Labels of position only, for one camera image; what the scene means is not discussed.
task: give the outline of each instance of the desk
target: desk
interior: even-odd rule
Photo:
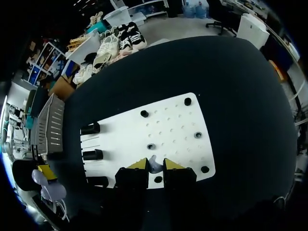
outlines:
[[[138,68],[124,71],[132,66]],[[219,36],[149,47],[94,75],[65,102],[63,158],[48,162],[67,190],[69,215],[79,209],[99,213],[112,190],[97,192],[87,184],[80,128],[188,92],[198,97],[215,160],[215,175],[197,182],[211,214],[233,218],[260,200],[286,195],[297,133],[277,78],[251,43]],[[143,230],[168,230],[163,195],[163,189],[147,190]]]

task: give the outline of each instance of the cardboard box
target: cardboard box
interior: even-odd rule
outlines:
[[[51,96],[55,93],[56,96],[62,101],[65,101],[75,89],[61,76],[54,84],[48,95]]]

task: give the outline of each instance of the white wall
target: white wall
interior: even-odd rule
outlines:
[[[23,108],[24,100],[28,99],[29,93],[29,90],[12,82],[12,86],[8,94],[7,103],[15,105],[18,108]]]

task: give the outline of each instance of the storage bin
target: storage bin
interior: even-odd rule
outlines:
[[[130,15],[128,13],[128,7],[122,6],[115,11],[110,12],[104,17],[104,20],[110,24],[110,26],[119,26],[131,22]]]

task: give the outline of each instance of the black cylinder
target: black cylinder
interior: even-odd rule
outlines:
[[[184,100],[184,104],[185,104],[186,106],[191,105],[191,104],[192,104],[191,98],[186,98],[186,99]]]
[[[207,167],[207,166],[203,166],[202,168],[201,168],[201,171],[203,172],[203,173],[207,173],[207,172],[209,172],[209,168]]]
[[[83,156],[83,160],[102,160],[103,151],[99,149],[95,149],[94,151],[83,152],[82,156]]]
[[[81,135],[90,135],[100,133],[101,127],[99,123],[94,122],[91,125],[87,125],[81,128]]]
[[[88,184],[90,185],[101,185],[104,188],[108,187],[109,181],[107,177],[87,177]]]
[[[140,112],[140,115],[141,115],[142,117],[146,118],[146,117],[149,116],[149,113],[148,113],[147,111],[143,110],[143,111]]]

